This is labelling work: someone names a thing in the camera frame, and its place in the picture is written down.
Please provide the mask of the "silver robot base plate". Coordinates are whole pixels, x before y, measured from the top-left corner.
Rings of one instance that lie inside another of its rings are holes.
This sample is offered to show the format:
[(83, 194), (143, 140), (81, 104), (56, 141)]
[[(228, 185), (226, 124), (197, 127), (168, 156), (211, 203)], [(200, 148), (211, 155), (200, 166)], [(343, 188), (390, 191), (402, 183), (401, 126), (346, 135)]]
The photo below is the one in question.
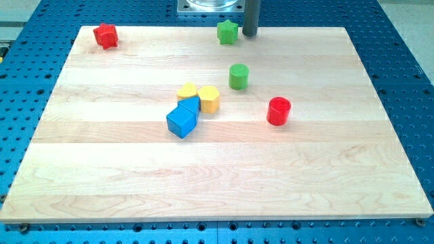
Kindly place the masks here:
[(245, 0), (177, 0), (178, 13), (243, 12)]

